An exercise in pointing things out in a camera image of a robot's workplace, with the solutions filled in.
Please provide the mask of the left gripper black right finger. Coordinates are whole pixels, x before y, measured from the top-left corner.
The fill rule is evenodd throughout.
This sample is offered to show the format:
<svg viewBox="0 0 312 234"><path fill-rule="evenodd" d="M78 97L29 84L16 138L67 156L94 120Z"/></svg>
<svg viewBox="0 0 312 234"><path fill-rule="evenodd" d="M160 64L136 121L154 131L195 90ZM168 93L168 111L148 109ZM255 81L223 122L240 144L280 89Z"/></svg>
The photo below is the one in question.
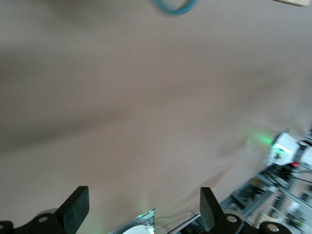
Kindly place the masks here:
<svg viewBox="0 0 312 234"><path fill-rule="evenodd" d="M262 222L258 228L251 226L235 214L222 211L213 191L200 188L200 216L205 234L291 234L284 225L276 222Z"/></svg>

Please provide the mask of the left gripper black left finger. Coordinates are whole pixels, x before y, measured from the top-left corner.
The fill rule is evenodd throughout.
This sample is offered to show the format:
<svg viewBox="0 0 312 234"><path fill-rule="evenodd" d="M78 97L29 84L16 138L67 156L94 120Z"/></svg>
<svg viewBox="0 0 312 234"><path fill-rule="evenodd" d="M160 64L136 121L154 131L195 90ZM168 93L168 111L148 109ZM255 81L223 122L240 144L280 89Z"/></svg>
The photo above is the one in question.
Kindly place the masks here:
<svg viewBox="0 0 312 234"><path fill-rule="evenodd" d="M54 213L36 216L16 234L75 234L90 210L89 187L79 186Z"/></svg>

